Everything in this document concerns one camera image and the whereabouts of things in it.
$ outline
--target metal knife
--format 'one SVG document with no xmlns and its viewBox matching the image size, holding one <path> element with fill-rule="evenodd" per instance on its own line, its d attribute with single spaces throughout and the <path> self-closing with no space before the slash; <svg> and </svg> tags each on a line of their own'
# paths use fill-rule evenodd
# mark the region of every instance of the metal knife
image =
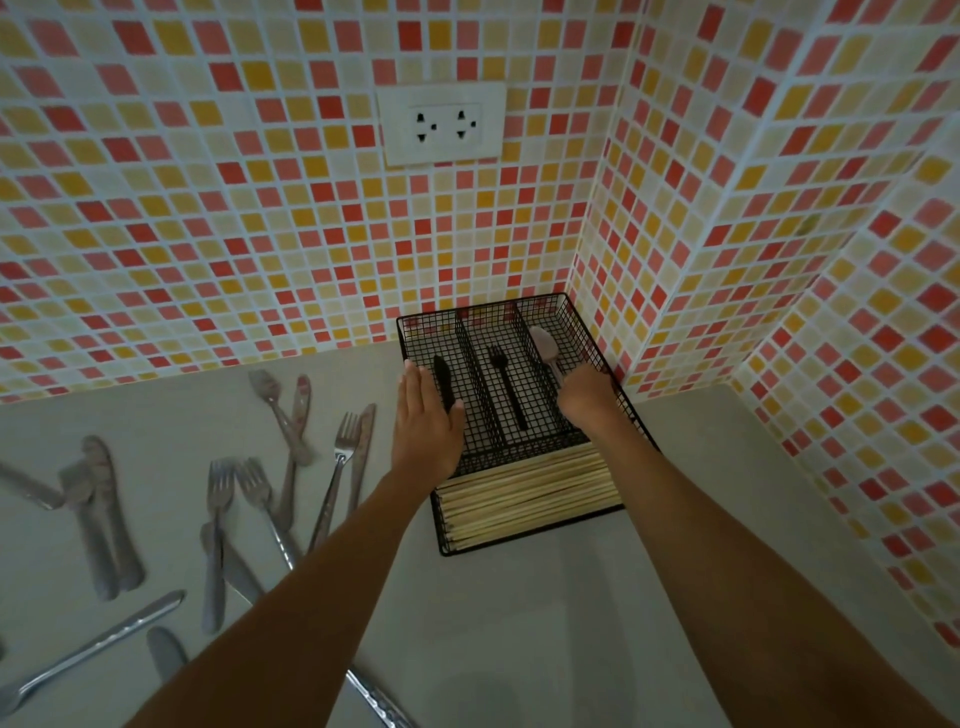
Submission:
<svg viewBox="0 0 960 728">
<path fill-rule="evenodd" d="M 48 511 L 56 510 L 66 502 L 63 493 L 39 480 L 34 480 L 6 463 L 0 463 L 0 484 L 15 495 L 24 497 Z"/>
<path fill-rule="evenodd" d="M 368 404 L 360 414 L 360 443 L 353 453 L 350 466 L 350 498 L 347 503 L 349 516 L 360 504 L 360 486 L 363 485 L 363 471 L 367 467 L 367 455 L 370 454 L 370 439 L 373 436 L 373 418 L 376 415 L 376 404 Z"/>
<path fill-rule="evenodd" d="M 294 408 L 291 413 L 290 421 L 294 425 L 297 436 L 302 440 L 303 431 L 306 429 L 306 416 L 310 413 L 310 377 L 300 375 L 297 377 L 297 391 L 294 393 Z M 294 524 L 294 480 L 297 478 L 297 461 L 294 459 L 293 452 L 287 457 L 287 472 L 283 476 L 283 487 L 280 489 L 280 497 L 276 500 L 274 509 L 274 520 L 281 531 L 287 533 Z"/>
<path fill-rule="evenodd" d="M 70 510 L 77 517 L 86 562 L 93 578 L 93 589 L 101 601 L 111 601 L 119 591 L 117 571 L 110 556 L 107 538 L 91 512 L 93 477 L 86 461 L 80 460 L 61 470 L 60 485 Z"/>
<path fill-rule="evenodd" d="M 132 591 L 143 583 L 143 565 L 133 548 L 123 512 L 120 510 L 116 475 L 113 463 L 110 461 L 109 450 L 103 440 L 93 435 L 84 437 L 81 448 L 93 477 L 93 485 L 96 488 L 95 497 L 103 503 L 107 514 L 107 525 L 113 541 L 113 551 L 116 554 L 120 589 L 124 592 Z"/>
<path fill-rule="evenodd" d="M 213 544 L 213 533 L 209 522 L 204 523 L 204 526 L 200 529 L 200 543 L 203 545 L 204 551 L 209 553 Z M 260 586 L 260 582 L 256 580 L 253 572 L 250 571 L 247 562 L 244 561 L 243 557 L 230 545 L 230 541 L 224 538 L 223 544 L 224 580 L 235 592 L 242 596 L 244 600 L 249 604 L 253 604 L 265 594 L 263 587 Z"/>
<path fill-rule="evenodd" d="M 453 394 L 453 376 L 444 358 L 438 354 L 433 357 L 433 371 L 440 382 L 440 399 L 444 401 L 444 409 L 449 413 L 450 407 L 457 400 Z"/>
<path fill-rule="evenodd" d="M 164 685 L 187 663 L 183 645 L 174 637 L 174 633 L 165 627 L 151 627 L 147 631 L 147 647 L 150 649 L 150 656 L 154 658 L 154 667 L 160 675 L 160 682 Z"/>
</svg>

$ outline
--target stainless steel spoon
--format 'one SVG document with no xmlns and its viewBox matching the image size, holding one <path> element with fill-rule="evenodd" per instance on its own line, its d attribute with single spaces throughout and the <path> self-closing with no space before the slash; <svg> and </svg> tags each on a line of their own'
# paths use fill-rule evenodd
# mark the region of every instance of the stainless steel spoon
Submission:
<svg viewBox="0 0 960 728">
<path fill-rule="evenodd" d="M 557 340 L 553 338 L 549 331 L 540 327 L 530 327 L 530 338 L 534 340 L 534 346 L 537 347 L 540 359 L 553 370 L 553 376 L 557 378 L 557 384 L 563 386 L 564 373 L 557 366 L 557 359 L 560 356 L 560 347 L 557 346 Z"/>
<path fill-rule="evenodd" d="M 293 453 L 297 465 L 306 466 L 312 463 L 313 453 L 300 439 L 294 424 L 290 422 L 290 418 L 277 404 L 280 399 L 280 383 L 267 370 L 255 369 L 250 372 L 250 384 L 256 395 L 267 402 L 270 408 L 274 410 L 276 423 L 280 425 L 280 432 L 283 433 L 283 439 L 287 441 L 287 446 Z"/>
<path fill-rule="evenodd" d="M 109 630 L 99 635 L 82 647 L 74 650 L 62 660 L 28 677 L 21 677 L 0 688 L 0 717 L 6 717 L 16 711 L 31 692 L 39 688 L 43 683 L 55 678 L 60 673 L 69 670 L 71 667 L 79 665 L 88 657 L 98 652 L 102 652 L 108 647 L 117 644 L 125 637 L 129 637 L 138 629 L 147 626 L 153 621 L 160 619 L 168 612 L 172 612 L 180 606 L 186 592 L 171 592 L 162 596 L 152 604 L 147 605 L 132 617 L 125 619 L 119 624 L 114 625 Z"/>
</svg>

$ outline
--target white wall plate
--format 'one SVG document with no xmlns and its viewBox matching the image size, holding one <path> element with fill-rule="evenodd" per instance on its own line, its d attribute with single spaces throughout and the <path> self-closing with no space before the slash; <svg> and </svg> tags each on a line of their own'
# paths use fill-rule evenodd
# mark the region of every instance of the white wall plate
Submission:
<svg viewBox="0 0 960 728">
<path fill-rule="evenodd" d="M 391 166 L 496 158 L 503 149 L 502 83 L 381 86 L 376 99 Z"/>
</svg>

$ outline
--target tiled wall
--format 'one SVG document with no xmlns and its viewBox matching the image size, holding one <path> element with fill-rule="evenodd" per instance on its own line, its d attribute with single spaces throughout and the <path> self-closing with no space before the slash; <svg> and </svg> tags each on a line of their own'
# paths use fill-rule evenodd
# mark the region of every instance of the tiled wall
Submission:
<svg viewBox="0 0 960 728">
<path fill-rule="evenodd" d="M 960 647 L 960 120 L 734 387 Z"/>
<path fill-rule="evenodd" d="M 563 289 L 638 0 L 8 0 L 0 399 L 364 344 Z M 504 79 L 388 169 L 377 85 Z"/>
<path fill-rule="evenodd" d="M 653 2 L 572 286 L 628 392 L 729 376 L 960 108 L 956 2 Z"/>
</svg>

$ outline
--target black wire cutlery basket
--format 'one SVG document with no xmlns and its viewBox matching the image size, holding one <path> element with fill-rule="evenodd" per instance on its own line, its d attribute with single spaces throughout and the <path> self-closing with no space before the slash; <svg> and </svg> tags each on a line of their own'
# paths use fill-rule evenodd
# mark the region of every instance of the black wire cutlery basket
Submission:
<svg viewBox="0 0 960 728">
<path fill-rule="evenodd" d="M 396 320 L 405 359 L 426 367 L 437 380 L 434 357 L 444 359 L 451 374 L 453 394 L 467 411 L 464 453 L 454 477 L 519 462 L 588 441 L 557 406 L 560 384 L 540 359 L 529 327 L 549 332 L 557 342 L 557 364 L 564 374 L 584 362 L 610 372 L 587 326 L 565 293 L 531 296 L 499 303 L 401 316 Z M 491 351 L 506 356 L 507 375 L 493 366 Z M 526 428 L 521 429 L 505 379 L 512 384 Z M 438 389 L 441 383 L 437 380 Z M 616 385 L 620 408 L 654 445 L 623 389 Z M 549 528 L 582 521 L 623 508 L 606 507 L 576 518 L 551 523 L 481 546 L 456 548 L 448 539 L 444 514 L 436 493 L 431 496 L 440 552 L 444 556 L 511 541 Z"/>
</svg>

